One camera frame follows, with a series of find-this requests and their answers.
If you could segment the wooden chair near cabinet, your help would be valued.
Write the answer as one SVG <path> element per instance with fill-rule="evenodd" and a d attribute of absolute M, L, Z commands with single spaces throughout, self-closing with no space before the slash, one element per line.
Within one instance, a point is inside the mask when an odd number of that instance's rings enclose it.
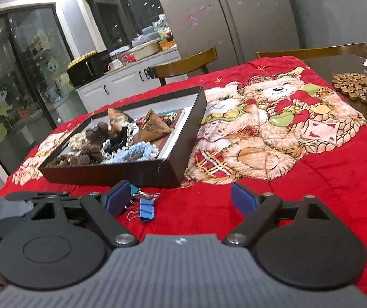
<path fill-rule="evenodd" d="M 166 85 L 166 78 L 183 76 L 196 70 L 201 70 L 203 74 L 208 74 L 208 65 L 218 59 L 215 47 L 185 59 L 175 62 L 157 65 L 144 69 L 145 76 L 150 79 L 159 79 L 161 86 Z"/>

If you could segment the beige plastic basin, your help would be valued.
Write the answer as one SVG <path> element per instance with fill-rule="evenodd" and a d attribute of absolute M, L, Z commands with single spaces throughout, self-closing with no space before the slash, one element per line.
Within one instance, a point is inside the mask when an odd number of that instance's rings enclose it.
<path fill-rule="evenodd" d="M 151 40 L 142 45 L 134 47 L 130 54 L 137 60 L 140 61 L 149 56 L 152 56 L 160 51 L 160 47 L 158 45 L 159 40 Z"/>

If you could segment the black toaster oven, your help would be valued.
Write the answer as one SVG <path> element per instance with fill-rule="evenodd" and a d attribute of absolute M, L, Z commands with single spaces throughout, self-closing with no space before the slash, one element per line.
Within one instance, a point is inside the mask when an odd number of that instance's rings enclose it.
<path fill-rule="evenodd" d="M 73 87 L 81 87 L 103 76 L 112 62 L 107 50 L 92 51 L 72 61 L 66 70 Z"/>

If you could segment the wooden chair right side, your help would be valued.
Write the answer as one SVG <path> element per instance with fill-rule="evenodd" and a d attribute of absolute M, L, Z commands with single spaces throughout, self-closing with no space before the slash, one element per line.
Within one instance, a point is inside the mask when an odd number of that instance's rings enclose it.
<path fill-rule="evenodd" d="M 329 47 L 256 53 L 258 59 L 292 56 L 301 59 L 302 61 L 307 59 L 317 59 L 317 58 L 341 56 L 341 55 L 354 55 L 366 59 L 367 45 L 364 42 L 359 42 L 359 43 L 353 43 L 347 45 L 335 45 Z"/>

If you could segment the silver double door refrigerator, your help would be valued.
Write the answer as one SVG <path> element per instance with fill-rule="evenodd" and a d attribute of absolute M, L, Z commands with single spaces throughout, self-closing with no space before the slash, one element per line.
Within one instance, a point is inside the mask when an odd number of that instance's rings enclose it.
<path fill-rule="evenodd" d="M 289 0 L 160 0 L 182 58 L 212 47 L 211 70 L 242 65 L 260 51 L 299 47 Z"/>

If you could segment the light blue knitted scrunchie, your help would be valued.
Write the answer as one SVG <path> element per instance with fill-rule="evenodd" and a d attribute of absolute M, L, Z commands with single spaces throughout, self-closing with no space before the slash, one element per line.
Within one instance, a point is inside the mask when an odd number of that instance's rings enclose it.
<path fill-rule="evenodd" d="M 114 163 L 130 163 L 130 162 L 140 162 L 140 161 L 151 161 L 157 159 L 159 154 L 158 147 L 149 142 L 138 142 L 127 151 L 117 152 L 114 158 L 105 160 L 103 158 L 104 164 L 114 164 Z"/>

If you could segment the black shallow cardboard box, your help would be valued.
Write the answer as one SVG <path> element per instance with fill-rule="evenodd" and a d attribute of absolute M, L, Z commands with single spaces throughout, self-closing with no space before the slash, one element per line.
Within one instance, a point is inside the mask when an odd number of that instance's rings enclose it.
<path fill-rule="evenodd" d="M 127 125 L 127 137 L 120 140 L 116 150 L 105 142 L 100 156 L 102 162 L 77 166 L 52 164 L 69 158 L 69 140 L 65 139 L 40 165 L 40 172 L 52 183 L 79 186 L 110 186 L 127 180 L 137 187 L 175 188 L 180 186 L 192 148 L 195 144 L 207 100 L 200 86 L 159 95 L 120 107 L 132 118 Z M 146 121 L 151 133 L 161 126 L 156 118 L 176 114 L 171 132 L 158 140 L 139 139 L 139 119 Z"/>

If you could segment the cream fuzzy scrunchie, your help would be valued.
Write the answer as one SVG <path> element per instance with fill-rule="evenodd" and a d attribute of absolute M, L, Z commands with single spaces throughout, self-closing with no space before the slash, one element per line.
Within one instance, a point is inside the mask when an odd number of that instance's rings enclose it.
<path fill-rule="evenodd" d="M 81 151 L 84 147 L 89 146 L 90 141 L 86 137 L 86 132 L 76 133 L 69 139 L 69 148 L 73 152 Z"/>

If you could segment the round wooden bead trivet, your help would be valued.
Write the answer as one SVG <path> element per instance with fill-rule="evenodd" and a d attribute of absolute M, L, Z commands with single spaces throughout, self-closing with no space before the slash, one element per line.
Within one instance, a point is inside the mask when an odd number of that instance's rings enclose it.
<path fill-rule="evenodd" d="M 332 86 L 347 99 L 367 104 L 367 74 L 356 72 L 334 74 Z"/>

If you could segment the white kitchen cabinet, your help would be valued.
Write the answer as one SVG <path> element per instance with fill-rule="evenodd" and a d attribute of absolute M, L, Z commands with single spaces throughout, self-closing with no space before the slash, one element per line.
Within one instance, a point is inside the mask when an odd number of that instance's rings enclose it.
<path fill-rule="evenodd" d="M 87 112 L 91 113 L 120 99 L 159 88 L 161 82 L 158 79 L 149 78 L 145 72 L 146 69 L 180 59 L 179 51 L 174 46 L 118 70 L 107 72 L 102 77 L 77 88 L 76 92 Z"/>

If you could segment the blue binder clip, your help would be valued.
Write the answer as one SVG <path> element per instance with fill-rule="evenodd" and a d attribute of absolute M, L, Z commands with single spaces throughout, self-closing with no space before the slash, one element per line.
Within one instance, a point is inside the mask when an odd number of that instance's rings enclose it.
<path fill-rule="evenodd" d="M 150 199 L 140 199 L 127 208 L 127 220 L 148 222 L 155 219 L 155 203 Z"/>
<path fill-rule="evenodd" d="M 130 191 L 132 199 L 146 199 L 155 202 L 160 197 L 158 192 L 144 192 L 132 184 L 130 185 Z"/>

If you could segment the white mug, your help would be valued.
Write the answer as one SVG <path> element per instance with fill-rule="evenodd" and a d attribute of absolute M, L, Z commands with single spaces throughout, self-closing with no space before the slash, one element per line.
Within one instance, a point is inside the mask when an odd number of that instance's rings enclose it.
<path fill-rule="evenodd" d="M 108 71 L 118 70 L 123 66 L 124 64 L 120 61 L 120 59 L 115 59 L 108 64 Z"/>

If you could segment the red teddy bear blanket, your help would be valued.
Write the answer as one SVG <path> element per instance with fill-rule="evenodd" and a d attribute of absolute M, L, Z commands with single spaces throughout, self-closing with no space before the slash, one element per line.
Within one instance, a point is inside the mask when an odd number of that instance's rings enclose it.
<path fill-rule="evenodd" d="M 140 199 L 124 204 L 117 221 L 138 243 L 114 249 L 91 277 L 58 290 L 28 290 L 6 283 L 0 307 L 367 307 L 367 263 L 356 284 L 302 290 L 266 274 L 244 247 L 223 240 L 244 220 L 231 200 L 242 183 L 258 194 L 300 201 L 314 195 L 363 242 L 367 251 L 367 121 L 302 61 L 258 59 L 174 83 L 127 104 L 200 86 L 207 106 L 180 186 L 137 187 L 159 193 L 155 219 L 127 220 Z M 18 190 L 38 188 L 33 171 L 65 139 L 107 121 L 104 110 L 62 124 L 30 152 L 10 177 Z M 48 194 L 82 197 L 110 186 L 53 183 Z"/>

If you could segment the brown knitted scrunchie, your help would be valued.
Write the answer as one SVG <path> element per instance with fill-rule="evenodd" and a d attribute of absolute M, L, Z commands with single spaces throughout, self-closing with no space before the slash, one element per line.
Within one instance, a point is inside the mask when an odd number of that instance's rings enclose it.
<path fill-rule="evenodd" d="M 67 168 L 74 166 L 87 166 L 90 164 L 88 155 L 63 154 L 53 159 L 46 165 L 47 168 Z"/>

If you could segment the brown triangular snack packet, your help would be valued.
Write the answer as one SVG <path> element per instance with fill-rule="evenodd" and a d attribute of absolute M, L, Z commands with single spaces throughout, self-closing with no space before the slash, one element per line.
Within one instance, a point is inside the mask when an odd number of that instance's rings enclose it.
<path fill-rule="evenodd" d="M 169 133 L 172 133 L 172 128 L 163 122 L 152 109 L 149 109 L 140 126 L 137 141 L 151 142 Z"/>
<path fill-rule="evenodd" d="M 133 120 L 119 109 L 109 108 L 107 109 L 107 114 L 110 120 L 110 130 L 116 133 L 120 132 L 124 126 Z"/>

